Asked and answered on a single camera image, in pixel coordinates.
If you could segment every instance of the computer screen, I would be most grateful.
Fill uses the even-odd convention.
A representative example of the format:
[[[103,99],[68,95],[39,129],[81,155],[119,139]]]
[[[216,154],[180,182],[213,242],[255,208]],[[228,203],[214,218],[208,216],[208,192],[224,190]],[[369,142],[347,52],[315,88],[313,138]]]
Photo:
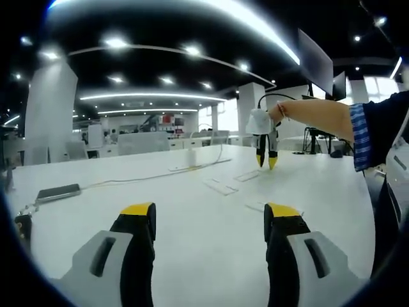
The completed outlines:
[[[334,67],[332,60],[308,35],[298,29],[301,73],[305,78],[332,95]]]
[[[334,87],[332,88],[332,99],[335,101],[346,98],[346,78],[345,72],[341,72],[334,78]]]

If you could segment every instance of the plaid shirt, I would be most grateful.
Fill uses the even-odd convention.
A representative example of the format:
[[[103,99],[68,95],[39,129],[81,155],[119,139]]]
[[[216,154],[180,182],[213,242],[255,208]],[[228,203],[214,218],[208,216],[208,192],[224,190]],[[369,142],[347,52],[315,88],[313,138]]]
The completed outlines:
[[[355,171],[362,171],[370,167],[371,143],[369,141],[368,127],[366,124],[362,104],[350,106],[350,116],[353,129],[355,154],[353,163]]]

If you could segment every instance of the ceiling light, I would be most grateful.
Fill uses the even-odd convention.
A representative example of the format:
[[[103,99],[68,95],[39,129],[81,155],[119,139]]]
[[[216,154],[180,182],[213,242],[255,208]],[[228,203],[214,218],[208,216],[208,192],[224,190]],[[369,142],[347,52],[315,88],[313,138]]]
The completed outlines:
[[[11,122],[14,122],[16,119],[20,118],[20,115],[17,115],[16,117],[13,117],[11,120],[8,120],[7,122],[4,123],[4,125],[7,125]]]
[[[212,7],[229,15],[231,18],[236,19],[238,22],[245,24],[248,28],[257,32],[260,36],[276,43],[286,54],[288,54],[296,64],[300,64],[300,59],[297,55],[281,40],[275,30],[271,28],[266,21],[257,16],[248,6],[244,3],[235,0],[201,0],[202,3],[206,3]]]
[[[191,56],[199,56],[201,54],[199,48],[196,46],[188,46],[185,48],[185,50],[191,55]]]
[[[123,83],[124,80],[120,77],[108,77],[109,80],[114,81],[115,83]]]
[[[128,44],[126,43],[126,41],[124,41],[122,38],[111,38],[109,40],[106,40],[105,43],[112,48],[124,48],[127,47]]]
[[[32,46],[32,41],[27,36],[22,36],[20,38],[20,42],[23,46]]]
[[[249,65],[247,63],[240,63],[239,67],[240,67],[241,70],[243,70],[245,72],[249,70]]]
[[[43,56],[46,59],[49,59],[50,61],[54,61],[56,59],[59,59],[58,54],[56,54],[54,51],[42,51],[42,52],[40,52],[40,55]]]
[[[396,66],[395,66],[395,68],[394,68],[394,71],[393,71],[392,74],[390,75],[389,79],[395,78],[396,72],[397,72],[397,70],[399,69],[399,67],[401,66],[401,64],[402,64],[402,57],[400,57],[400,58],[398,59],[398,61],[397,61],[397,63],[396,63]]]
[[[128,113],[133,112],[197,112],[195,109],[134,109],[134,110],[126,110]],[[115,110],[115,111],[102,111],[98,112],[98,114],[114,114],[114,113],[123,113],[123,110]]]
[[[386,23],[386,17],[380,17],[378,20],[375,21],[375,26],[381,27]]]
[[[208,89],[208,90],[211,90],[211,89],[212,89],[212,86],[210,85],[210,83],[202,82],[202,85],[203,85],[206,89]]]
[[[103,98],[116,98],[116,97],[178,97],[178,98],[195,98],[204,100],[214,100],[214,101],[227,101],[227,99],[201,96],[201,95],[187,95],[179,93],[117,93],[117,94],[105,94],[105,95],[95,95],[81,97],[80,100],[91,100],[91,99],[103,99]]]
[[[169,77],[162,77],[160,78],[160,80],[162,80],[165,84],[173,84],[173,80]]]

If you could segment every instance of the bracelet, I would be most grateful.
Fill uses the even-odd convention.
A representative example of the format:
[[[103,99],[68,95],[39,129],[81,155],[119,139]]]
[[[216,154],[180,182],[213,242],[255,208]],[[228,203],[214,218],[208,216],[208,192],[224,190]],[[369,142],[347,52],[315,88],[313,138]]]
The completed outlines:
[[[284,108],[282,107],[282,105],[280,105],[280,103],[277,103],[277,106],[279,107],[280,113],[282,115],[283,118],[287,118],[289,121],[289,118],[286,116],[286,113],[284,112]]]

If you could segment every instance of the white table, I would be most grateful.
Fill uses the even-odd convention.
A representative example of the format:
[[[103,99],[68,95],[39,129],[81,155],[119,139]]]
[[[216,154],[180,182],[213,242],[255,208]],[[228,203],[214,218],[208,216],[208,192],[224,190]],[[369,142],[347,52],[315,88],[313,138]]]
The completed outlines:
[[[329,144],[329,140],[325,141],[325,139],[316,138],[317,145],[316,151],[319,152],[320,149],[322,150],[323,154],[328,153],[327,144]],[[307,145],[311,142],[311,137],[307,137]],[[304,144],[304,137],[303,136],[294,136],[292,138],[280,139],[278,144],[279,150],[292,150],[292,151],[302,151],[302,145]],[[332,139],[331,141],[331,152],[334,151],[335,146],[344,145],[343,141],[338,139]]]
[[[243,139],[251,138],[251,137],[252,136],[230,135],[228,137],[228,141],[231,145],[243,146]],[[189,139],[189,138],[170,139],[169,143],[171,145],[171,150],[197,148],[197,147],[202,147],[203,142],[206,142],[206,141],[209,142],[212,140],[212,138],[224,139],[225,136],[214,136],[214,137],[203,136],[200,138],[192,138],[192,139]]]
[[[198,163],[212,162],[219,146],[197,148]],[[72,183],[140,178],[184,164],[184,150],[19,167],[12,211],[33,202],[40,189]],[[350,269],[368,278],[374,258],[374,221],[362,173],[351,157],[279,152],[273,171],[246,182],[234,177],[257,169],[254,149],[224,145],[225,162],[171,177],[88,189],[80,196],[43,205],[33,216],[32,252],[41,270],[60,278],[72,255],[125,207],[157,204],[155,306],[266,306],[268,272],[263,214],[245,204],[272,201],[304,212],[347,255]],[[238,192],[223,196],[203,180],[216,178]]]

